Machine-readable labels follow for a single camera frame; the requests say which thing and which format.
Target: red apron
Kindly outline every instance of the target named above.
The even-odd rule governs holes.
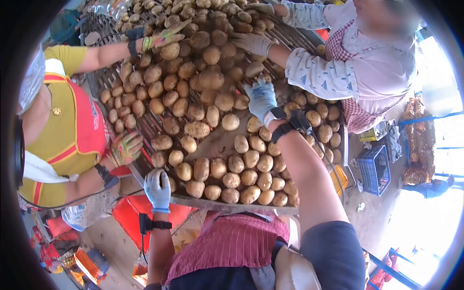
[[[267,221],[253,214],[208,212],[195,241],[173,256],[163,285],[196,270],[214,267],[264,267],[271,263],[277,237],[288,242],[290,230],[276,215]]]
[[[343,36],[345,35],[346,30],[352,26],[354,20],[348,22],[344,27],[337,30],[332,34],[325,43],[326,56],[327,60],[342,60],[347,61],[359,54],[351,54],[346,51],[342,46]],[[384,112],[379,114],[373,114],[366,112],[361,108],[353,98],[341,100],[343,105],[343,116],[345,117],[345,123],[348,127],[348,132],[352,133],[364,128],[367,124],[373,124],[375,119],[383,114],[385,114],[389,109],[396,105],[401,98],[393,105],[388,107]]]

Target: white long-sleeve shirt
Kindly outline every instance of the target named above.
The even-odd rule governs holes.
[[[289,84],[328,99],[355,98],[372,114],[383,113],[410,90],[417,74],[413,37],[400,41],[378,41],[358,30],[352,0],[344,5],[317,5],[282,1],[288,15],[285,24],[315,30],[331,27],[329,37],[351,20],[342,46],[356,54],[351,60],[325,61],[303,48],[295,49],[287,60],[285,75]]]

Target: person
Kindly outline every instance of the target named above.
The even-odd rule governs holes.
[[[283,0],[247,8],[282,16],[295,28],[331,28],[327,60],[253,33],[235,33],[232,43],[283,67],[289,84],[322,99],[342,100],[348,132],[374,127],[411,89],[419,17],[406,1],[348,0],[324,6]]]
[[[177,33],[188,23],[132,44],[141,53],[178,41],[184,35]],[[35,50],[21,83],[17,109],[26,147],[19,195],[29,204],[75,206],[102,187],[118,192],[116,186],[111,187],[111,175],[137,159],[143,136],[136,131],[121,134],[110,146],[110,133],[98,104],[71,82],[70,76],[108,67],[130,55],[128,43],[58,45],[45,51],[39,46]]]
[[[246,91],[250,112],[270,132],[287,123],[264,121],[277,107],[272,83],[260,79]],[[277,144],[299,192],[301,255],[288,251],[289,228],[275,214],[209,211],[198,237],[178,254],[169,230],[151,231],[146,290],[161,285],[171,290],[364,288],[363,251],[324,163],[295,130]],[[144,189],[153,221],[167,221],[171,191],[166,172],[150,172]]]
[[[448,188],[453,186],[454,182],[454,176],[451,174],[447,180],[432,179],[431,182],[415,185],[404,184],[402,188],[408,191],[417,191],[426,199],[431,199],[443,195]]]

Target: blue plastic crate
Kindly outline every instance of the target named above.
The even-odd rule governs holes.
[[[380,165],[385,166],[383,175],[380,177],[380,182],[377,179],[376,161]],[[361,170],[363,190],[381,196],[390,183],[390,167],[388,165],[388,155],[385,145],[379,145],[366,150],[358,157],[358,165]]]

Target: plastic bag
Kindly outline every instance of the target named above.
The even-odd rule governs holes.
[[[120,15],[127,12],[133,0],[97,0],[87,11],[97,15],[106,15],[119,20]]]

